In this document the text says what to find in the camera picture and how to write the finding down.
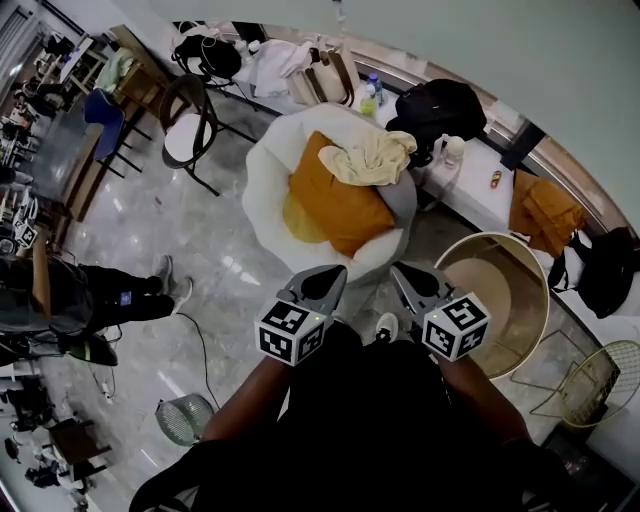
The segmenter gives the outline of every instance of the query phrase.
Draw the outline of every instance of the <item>chair leg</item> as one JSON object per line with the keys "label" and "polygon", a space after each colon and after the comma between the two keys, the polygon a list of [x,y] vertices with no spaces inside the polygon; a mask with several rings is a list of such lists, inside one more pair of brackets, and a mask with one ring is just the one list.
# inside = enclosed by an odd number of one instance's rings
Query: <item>chair leg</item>
{"label": "chair leg", "polygon": [[245,134],[245,133],[242,133],[242,132],[241,132],[241,131],[239,131],[239,130],[236,130],[233,126],[229,126],[228,124],[226,124],[226,123],[222,123],[222,122],[220,122],[220,121],[218,121],[218,124],[219,124],[220,126],[222,126],[225,130],[229,130],[230,132],[233,132],[233,133],[235,133],[236,135],[239,135],[240,137],[242,137],[243,139],[248,140],[249,142],[252,142],[252,143],[254,143],[254,144],[255,144],[256,142],[258,142],[258,141],[257,141],[256,139],[254,139],[253,137],[250,137],[249,135],[247,135],[247,134]]}
{"label": "chair leg", "polygon": [[247,103],[249,103],[249,105],[251,105],[251,108],[253,109],[254,112],[257,112],[258,109],[256,108],[256,106],[253,104],[253,101],[251,101],[249,98],[247,98],[247,95],[244,93],[244,91],[240,88],[240,86],[235,83],[235,82],[231,82],[233,85],[235,85],[239,90],[240,90],[240,94],[242,94],[244,96],[244,99],[247,100]]}
{"label": "chair leg", "polygon": [[196,176],[195,173],[195,165],[193,166],[193,169],[189,169],[189,167],[185,167],[184,170],[187,171],[187,174],[189,176],[191,176],[191,178],[199,183],[200,185],[202,185],[204,188],[206,188],[209,192],[211,192],[214,196],[219,197],[220,196],[220,192],[218,192],[216,189],[212,188],[211,186],[209,186],[209,184],[205,183],[204,181],[202,181],[200,178],[198,178]]}
{"label": "chair leg", "polygon": [[135,132],[138,132],[140,135],[142,135],[145,139],[153,141],[153,139],[151,137],[149,137],[146,133],[144,133],[142,130],[139,130],[138,128],[136,128],[135,126],[131,126],[131,129]]}
{"label": "chair leg", "polygon": [[121,160],[125,161],[130,167],[133,167],[140,174],[142,174],[142,169],[140,169],[140,167],[138,167],[136,164],[134,164],[131,160],[129,160],[128,158],[123,157],[120,153],[116,153],[116,156],[118,158],[120,158]]}
{"label": "chair leg", "polygon": [[111,167],[110,165],[107,166],[107,169],[109,169],[113,174],[120,176],[122,179],[124,179],[124,175],[120,174],[118,171],[116,171],[113,167]]}

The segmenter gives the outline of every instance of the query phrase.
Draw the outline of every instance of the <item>white armchair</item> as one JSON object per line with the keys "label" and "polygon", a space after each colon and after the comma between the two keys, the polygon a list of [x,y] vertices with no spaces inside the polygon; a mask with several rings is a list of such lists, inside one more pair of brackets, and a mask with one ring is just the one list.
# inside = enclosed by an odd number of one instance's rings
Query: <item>white armchair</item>
{"label": "white armchair", "polygon": [[311,134],[320,131],[337,145],[349,147],[360,141],[364,129],[371,129],[365,118],[339,105],[324,103],[277,118],[249,151],[242,206],[259,242],[292,272],[342,264],[347,267],[348,282],[368,281],[385,272],[404,252],[416,210],[415,185],[408,172],[401,173],[395,185],[377,187],[394,215],[396,229],[364,244],[353,259],[336,251],[328,241],[309,244],[294,238],[282,217],[289,176],[298,167]]}

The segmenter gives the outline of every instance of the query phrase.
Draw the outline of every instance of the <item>black backpack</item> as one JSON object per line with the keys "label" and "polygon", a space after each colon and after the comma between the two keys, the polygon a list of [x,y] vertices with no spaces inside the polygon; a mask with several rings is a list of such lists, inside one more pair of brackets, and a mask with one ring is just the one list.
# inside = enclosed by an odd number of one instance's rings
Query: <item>black backpack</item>
{"label": "black backpack", "polygon": [[200,59],[198,67],[207,82],[212,76],[230,80],[242,67],[242,58],[231,43],[201,35],[188,36],[176,46],[171,60],[177,62],[185,73],[192,73],[187,62],[194,57]]}
{"label": "black backpack", "polygon": [[[634,245],[634,239],[627,228],[616,228],[594,238],[591,249],[577,235],[569,242],[569,247],[575,249],[585,264],[575,290],[598,318],[615,313],[627,300],[633,274],[640,269],[640,258]],[[565,287],[558,288],[563,278]],[[556,292],[569,289],[564,253],[554,261],[548,283]]]}
{"label": "black backpack", "polygon": [[467,84],[439,78],[418,84],[396,102],[398,117],[387,123],[388,131],[410,133],[418,143],[411,155],[411,167],[422,167],[432,160],[433,145],[443,134],[464,140],[477,137],[485,125],[482,105]]}

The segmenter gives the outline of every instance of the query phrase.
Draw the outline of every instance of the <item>white chair seat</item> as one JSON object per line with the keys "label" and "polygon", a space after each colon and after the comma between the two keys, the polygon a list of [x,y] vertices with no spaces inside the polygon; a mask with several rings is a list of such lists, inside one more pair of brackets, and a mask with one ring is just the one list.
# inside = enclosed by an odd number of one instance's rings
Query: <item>white chair seat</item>
{"label": "white chair seat", "polygon": [[[404,252],[408,228],[387,231],[369,240],[353,258],[347,258],[329,242],[309,244],[294,238],[282,217],[284,199],[289,192],[289,176],[298,167],[309,136],[318,130],[337,145],[349,147],[360,141],[366,129],[371,129],[371,124],[364,118],[346,108],[324,103],[277,118],[249,151],[248,181],[242,206],[262,246],[280,258],[292,272],[318,265],[342,264],[347,267],[348,282],[362,283],[382,275]],[[415,202],[413,181],[408,181]]]}
{"label": "white chair seat", "polygon": [[[184,114],[165,135],[164,147],[178,162],[188,162],[193,158],[193,141],[196,139],[199,124],[200,115]],[[212,135],[211,124],[207,123],[204,129],[203,146],[211,140]]]}

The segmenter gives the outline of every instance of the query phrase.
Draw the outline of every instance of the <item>sneaker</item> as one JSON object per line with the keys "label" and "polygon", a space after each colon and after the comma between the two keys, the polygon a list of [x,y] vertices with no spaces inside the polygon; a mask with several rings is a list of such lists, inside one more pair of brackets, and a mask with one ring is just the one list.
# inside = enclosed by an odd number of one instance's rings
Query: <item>sneaker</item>
{"label": "sneaker", "polygon": [[398,337],[398,317],[393,313],[385,313],[376,324],[375,342],[391,343]]}
{"label": "sneaker", "polygon": [[164,255],[160,258],[160,264],[158,265],[158,269],[154,274],[157,278],[162,281],[162,289],[160,290],[161,295],[169,295],[169,291],[171,290],[171,275],[173,274],[173,260],[171,256]]}
{"label": "sneaker", "polygon": [[173,311],[172,315],[175,315],[185,302],[189,300],[193,293],[193,279],[187,277],[182,282],[178,283],[171,291],[169,296],[173,299]]}

